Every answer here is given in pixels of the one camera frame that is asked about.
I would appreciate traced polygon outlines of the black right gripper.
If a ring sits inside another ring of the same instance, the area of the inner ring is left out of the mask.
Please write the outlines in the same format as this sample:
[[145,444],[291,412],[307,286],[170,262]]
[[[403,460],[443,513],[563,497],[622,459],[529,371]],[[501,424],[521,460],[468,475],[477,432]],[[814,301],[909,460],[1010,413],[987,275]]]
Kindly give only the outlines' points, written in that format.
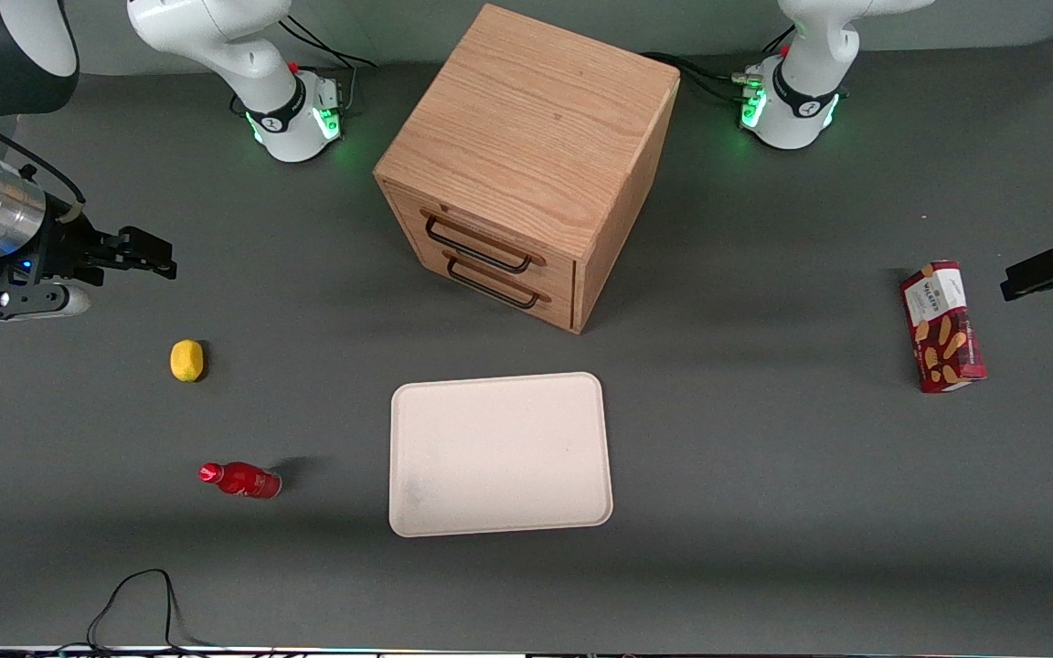
[[87,217],[69,222],[51,219],[37,234],[33,250],[32,280],[79,281],[91,287],[101,287],[105,271],[147,271],[167,280],[178,276],[178,265],[172,261],[172,243],[146,230],[121,228],[120,251],[116,236],[96,230]]

